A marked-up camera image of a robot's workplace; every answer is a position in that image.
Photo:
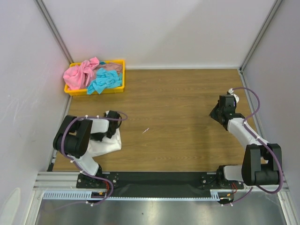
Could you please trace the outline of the pink t-shirt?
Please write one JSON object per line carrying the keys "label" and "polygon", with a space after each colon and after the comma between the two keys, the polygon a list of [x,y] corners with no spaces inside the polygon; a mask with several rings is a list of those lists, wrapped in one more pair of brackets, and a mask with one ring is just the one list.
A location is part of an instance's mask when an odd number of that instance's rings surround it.
{"label": "pink t-shirt", "polygon": [[69,90],[81,90],[87,88],[94,77],[94,69],[100,64],[97,57],[84,60],[80,65],[68,68],[63,79]]}

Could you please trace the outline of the left aluminium frame post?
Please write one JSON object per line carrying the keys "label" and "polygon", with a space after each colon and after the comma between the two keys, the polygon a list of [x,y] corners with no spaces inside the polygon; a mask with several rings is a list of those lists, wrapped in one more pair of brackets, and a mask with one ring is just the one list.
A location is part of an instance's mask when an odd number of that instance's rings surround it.
{"label": "left aluminium frame post", "polygon": [[65,44],[62,36],[60,35],[59,30],[57,29],[57,26],[52,19],[52,16],[50,15],[46,4],[43,0],[34,0],[34,3],[36,4],[38,10],[41,13],[41,16],[43,17],[46,25],[48,26],[51,34],[53,35],[58,47],[60,48],[61,52],[63,53],[64,57],[66,58],[67,62],[69,64],[74,63],[74,60],[67,48],[67,45]]}

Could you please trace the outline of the white green raglan t-shirt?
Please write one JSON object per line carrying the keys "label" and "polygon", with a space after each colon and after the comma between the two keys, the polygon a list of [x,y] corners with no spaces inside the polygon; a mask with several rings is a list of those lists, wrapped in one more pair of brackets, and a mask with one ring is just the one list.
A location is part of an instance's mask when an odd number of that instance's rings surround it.
{"label": "white green raglan t-shirt", "polygon": [[122,142],[120,129],[118,128],[116,134],[113,135],[111,139],[107,138],[106,136],[102,139],[102,141],[95,141],[90,139],[87,151],[91,154],[92,157],[97,157],[121,150],[121,147]]}

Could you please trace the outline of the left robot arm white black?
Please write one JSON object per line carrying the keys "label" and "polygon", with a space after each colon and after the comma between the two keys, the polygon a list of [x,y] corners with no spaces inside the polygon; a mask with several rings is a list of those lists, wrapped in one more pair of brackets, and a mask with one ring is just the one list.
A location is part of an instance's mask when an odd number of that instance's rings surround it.
{"label": "left robot arm white black", "polygon": [[94,157],[121,150],[121,113],[109,110],[103,116],[65,116],[53,140],[53,148],[74,163],[82,179],[97,188],[105,180]]}

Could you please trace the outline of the yellow plastic bin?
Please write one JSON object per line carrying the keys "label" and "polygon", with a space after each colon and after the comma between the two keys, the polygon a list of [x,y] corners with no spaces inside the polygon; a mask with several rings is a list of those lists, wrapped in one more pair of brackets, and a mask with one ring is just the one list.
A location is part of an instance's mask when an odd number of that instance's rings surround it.
{"label": "yellow plastic bin", "polygon": [[[123,76],[122,76],[122,79],[123,79],[122,80],[122,86],[114,88],[114,89],[106,89],[106,90],[103,91],[102,94],[123,92],[124,88],[125,88],[125,61],[124,60],[105,60],[105,61],[100,61],[100,64],[105,64],[105,63],[109,63],[109,62],[119,63],[119,64],[121,64],[123,66],[123,71],[122,71],[122,74],[123,74]],[[73,67],[75,65],[80,65],[80,64],[81,63],[72,63],[72,64],[70,64],[69,68]],[[94,69],[93,80],[96,78],[96,72],[97,71],[98,71],[98,69]],[[64,86],[64,92],[67,93],[70,96],[86,96],[86,95],[88,95],[87,94],[87,88],[81,89],[81,90],[69,90],[68,86],[66,85],[66,83],[65,83],[65,86]]]}

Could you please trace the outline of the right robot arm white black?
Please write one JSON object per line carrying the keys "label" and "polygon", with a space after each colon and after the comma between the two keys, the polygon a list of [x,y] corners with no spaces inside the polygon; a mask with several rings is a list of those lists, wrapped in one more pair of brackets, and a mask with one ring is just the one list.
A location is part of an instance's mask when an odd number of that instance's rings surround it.
{"label": "right robot arm white black", "polygon": [[241,113],[236,113],[238,97],[220,95],[210,117],[232,134],[245,150],[241,165],[222,165],[216,176],[216,184],[227,188],[233,181],[248,186],[279,185],[283,183],[282,150],[276,143],[261,138]]}

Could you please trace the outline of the cyan t-shirt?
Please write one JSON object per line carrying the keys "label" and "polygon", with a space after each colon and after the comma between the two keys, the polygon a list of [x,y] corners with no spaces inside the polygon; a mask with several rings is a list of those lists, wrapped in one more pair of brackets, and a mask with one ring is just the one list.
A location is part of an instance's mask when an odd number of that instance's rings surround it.
{"label": "cyan t-shirt", "polygon": [[87,87],[87,94],[91,95],[94,92],[101,94],[106,89],[114,89],[122,86],[122,76],[123,74],[118,73],[116,70],[100,68],[96,72],[96,78]]}

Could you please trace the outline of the mauve t-shirt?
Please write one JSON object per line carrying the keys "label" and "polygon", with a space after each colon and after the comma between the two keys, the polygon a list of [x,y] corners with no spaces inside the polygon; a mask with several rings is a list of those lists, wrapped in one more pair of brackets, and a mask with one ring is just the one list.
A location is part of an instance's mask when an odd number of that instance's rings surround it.
{"label": "mauve t-shirt", "polygon": [[99,64],[96,69],[100,69],[103,68],[106,71],[112,71],[115,70],[117,72],[117,74],[122,73],[123,71],[123,66],[119,63],[114,63],[114,62],[109,62],[109,63],[105,63],[105,64]]}

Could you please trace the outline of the aluminium frame post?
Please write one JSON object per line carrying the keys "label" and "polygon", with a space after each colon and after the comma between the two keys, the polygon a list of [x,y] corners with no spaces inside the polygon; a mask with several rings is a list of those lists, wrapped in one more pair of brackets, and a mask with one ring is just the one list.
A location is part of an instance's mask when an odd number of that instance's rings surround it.
{"label": "aluminium frame post", "polygon": [[239,67],[240,71],[244,71],[248,62],[250,61],[252,55],[254,54],[254,52],[256,51],[259,43],[261,42],[265,32],[267,31],[268,27],[270,26],[271,22],[273,21],[274,17],[276,16],[279,8],[281,7],[281,5],[283,4],[284,0],[275,0],[270,11],[268,12],[261,28],[259,29],[254,42],[252,43],[250,49],[248,50],[241,66]]}
{"label": "aluminium frame post", "polygon": [[60,35],[59,30],[57,29],[57,26],[52,19],[52,16],[50,15],[46,4],[43,0],[34,0],[34,3],[36,4],[38,10],[41,13],[41,16],[43,17],[46,25],[48,26],[51,34],[53,35],[58,47],[60,48],[61,52],[63,53],[64,57],[66,58],[67,62],[69,64],[74,63],[74,60],[67,48],[67,45],[65,44],[62,36]]}

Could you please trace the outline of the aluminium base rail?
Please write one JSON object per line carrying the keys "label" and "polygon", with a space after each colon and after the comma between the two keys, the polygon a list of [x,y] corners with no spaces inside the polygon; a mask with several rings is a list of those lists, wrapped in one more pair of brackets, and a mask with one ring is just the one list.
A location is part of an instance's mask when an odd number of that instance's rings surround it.
{"label": "aluminium base rail", "polygon": [[[135,185],[191,185],[204,190],[249,189],[241,181],[227,181],[218,178],[214,172],[104,172],[105,179],[115,187]],[[36,188],[95,188],[97,179],[79,172],[39,172],[34,184]]]}

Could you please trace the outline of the right aluminium frame post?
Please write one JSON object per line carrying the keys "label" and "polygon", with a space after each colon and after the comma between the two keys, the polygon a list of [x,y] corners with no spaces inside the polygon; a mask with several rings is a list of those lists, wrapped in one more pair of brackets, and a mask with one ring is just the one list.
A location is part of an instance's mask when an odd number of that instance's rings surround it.
{"label": "right aluminium frame post", "polygon": [[256,51],[259,43],[261,42],[265,32],[267,31],[268,27],[270,26],[271,22],[273,21],[274,17],[276,16],[279,8],[281,7],[281,5],[283,4],[284,0],[275,0],[270,11],[268,12],[261,28],[259,29],[254,42],[252,43],[250,49],[248,50],[241,66],[239,67],[240,71],[244,71],[248,62],[250,61],[252,55],[254,54],[254,52]]}

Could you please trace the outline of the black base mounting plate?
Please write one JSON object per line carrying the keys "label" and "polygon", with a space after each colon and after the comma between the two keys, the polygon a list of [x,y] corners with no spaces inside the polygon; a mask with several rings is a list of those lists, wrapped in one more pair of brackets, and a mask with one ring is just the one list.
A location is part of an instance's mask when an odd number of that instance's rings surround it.
{"label": "black base mounting plate", "polygon": [[215,189],[244,188],[215,172],[103,172],[103,178],[113,183],[113,197],[201,198]]}

